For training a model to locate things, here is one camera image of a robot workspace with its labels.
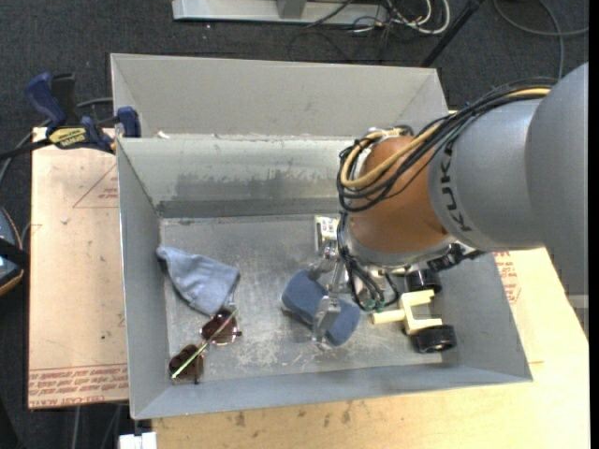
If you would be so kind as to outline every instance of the blue foam block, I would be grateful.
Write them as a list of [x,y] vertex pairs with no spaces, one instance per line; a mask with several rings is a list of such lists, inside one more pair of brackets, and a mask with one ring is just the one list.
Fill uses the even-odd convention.
[[[325,288],[308,277],[308,271],[302,270],[289,281],[281,300],[289,311],[297,314],[311,326],[316,315],[318,301],[326,293]],[[326,333],[327,339],[333,346],[341,346],[349,340],[358,327],[361,315],[361,310],[356,304],[340,301],[339,306],[341,312]]]

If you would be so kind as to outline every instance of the white plastic part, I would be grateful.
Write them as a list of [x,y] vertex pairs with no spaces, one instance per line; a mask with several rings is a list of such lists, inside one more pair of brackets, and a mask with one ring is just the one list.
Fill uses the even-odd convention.
[[393,323],[403,321],[405,333],[408,336],[413,335],[420,329],[431,326],[440,326],[443,321],[439,318],[416,319],[412,313],[412,307],[420,304],[428,304],[434,298],[434,291],[427,289],[424,291],[415,291],[413,293],[403,293],[400,297],[400,308],[395,311],[376,312],[373,314],[373,323],[381,325],[383,323]]
[[119,449],[157,449],[155,432],[144,432],[140,436],[124,434],[119,437]]

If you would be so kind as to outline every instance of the sunglasses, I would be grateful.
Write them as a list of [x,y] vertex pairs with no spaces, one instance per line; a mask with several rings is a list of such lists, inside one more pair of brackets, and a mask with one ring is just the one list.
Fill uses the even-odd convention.
[[204,373],[204,350],[211,344],[222,346],[234,342],[241,331],[237,327],[237,308],[230,310],[221,309],[200,330],[203,342],[196,346],[189,344],[168,362],[170,379],[174,382],[199,384],[199,379]]

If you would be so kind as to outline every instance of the blue object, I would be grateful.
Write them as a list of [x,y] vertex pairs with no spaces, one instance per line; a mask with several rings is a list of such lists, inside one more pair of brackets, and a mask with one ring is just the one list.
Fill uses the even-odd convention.
[[34,77],[25,87],[25,96],[29,102],[50,119],[46,136],[66,122],[66,113],[52,95],[50,83],[51,75],[46,72]]
[[[114,153],[114,139],[106,135],[101,128],[96,128],[94,120],[89,116],[81,118],[78,126],[65,126],[67,115],[61,108],[60,103],[54,97],[51,90],[51,74],[46,72],[37,75],[25,87],[25,96],[34,108],[50,119],[47,125],[46,138],[52,141],[62,150],[75,148],[90,148],[101,152]],[[122,107],[117,111],[117,118],[123,125],[124,135],[130,138],[141,137],[141,126],[137,113],[131,107]],[[84,128],[85,132],[78,133],[78,128]],[[68,132],[73,129],[72,137],[67,134],[63,138],[52,139],[51,135],[58,129]]]
[[[306,324],[312,325],[316,315],[318,301],[327,293],[318,282],[308,276],[308,271],[303,269],[298,272],[287,284],[281,300],[286,309],[294,312]],[[361,315],[360,308],[346,301],[339,301],[340,314],[333,326],[326,332],[326,337],[333,346],[344,344],[358,327]]]
[[138,115],[131,107],[117,109],[116,116],[123,125],[124,135],[128,138],[141,137],[141,125]]

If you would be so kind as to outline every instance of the black wheel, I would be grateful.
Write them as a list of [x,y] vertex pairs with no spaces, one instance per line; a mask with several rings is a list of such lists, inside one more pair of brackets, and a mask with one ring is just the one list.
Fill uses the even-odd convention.
[[413,335],[412,339],[421,353],[438,353],[458,344],[456,332],[450,325],[425,327]]

